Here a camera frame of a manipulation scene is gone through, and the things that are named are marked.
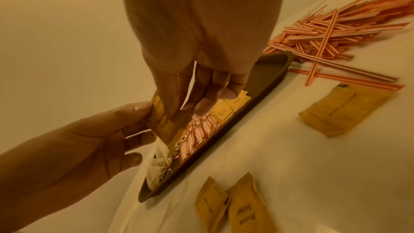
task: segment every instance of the white table surface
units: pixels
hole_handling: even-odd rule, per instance
[[[321,0],[279,24],[273,35],[322,4],[333,9],[352,1]],[[414,22],[414,16],[395,22]],[[349,51],[355,55],[350,65],[400,76],[407,85],[350,133],[328,139],[298,117],[337,81],[316,78],[304,87],[305,75],[289,73],[185,175],[138,203],[142,167],[109,233],[204,232],[194,200],[207,177],[227,189],[248,171],[282,233],[413,232],[413,28],[383,32]],[[220,232],[230,232],[229,224]]]

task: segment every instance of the black tray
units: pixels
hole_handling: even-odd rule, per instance
[[[154,190],[148,188],[147,179],[145,178],[138,195],[140,203],[147,199],[160,194],[168,185],[170,185],[178,176],[184,173],[204,152],[211,148],[224,134],[226,134],[237,122],[242,119],[251,109],[262,101],[285,77],[288,67],[292,63],[294,55],[292,52],[278,52],[260,56],[259,60],[253,66],[250,72],[249,80],[243,90],[251,99],[233,116],[222,125],[206,143],[199,148],[194,154],[188,157],[186,161],[180,163],[176,159],[170,166],[171,174],[166,177]]]

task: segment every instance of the wall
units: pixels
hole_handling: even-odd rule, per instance
[[[284,0],[279,21],[314,1]],[[0,0],[0,46],[0,153],[155,89],[122,0]],[[105,232],[136,171],[23,232]]]

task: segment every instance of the skin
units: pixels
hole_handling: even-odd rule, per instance
[[[127,152],[155,141],[141,122],[151,108],[149,102],[128,104],[0,155],[0,232],[15,232],[71,206],[141,164],[141,154]]]
[[[265,48],[282,0],[124,0],[167,116],[234,99]]]

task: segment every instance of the marble surface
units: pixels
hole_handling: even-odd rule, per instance
[[[322,4],[333,9],[352,1],[321,0],[278,25],[274,35]],[[410,21],[413,16],[396,22]],[[194,209],[204,181],[211,176],[227,189],[248,171],[282,233],[412,232],[413,39],[410,24],[350,50],[349,64],[400,76],[407,86],[349,134],[328,139],[298,117],[338,82],[316,78],[304,87],[306,76],[290,73],[185,175],[145,203],[137,201],[141,168],[109,232],[204,232]],[[230,232],[229,224],[220,232]]]

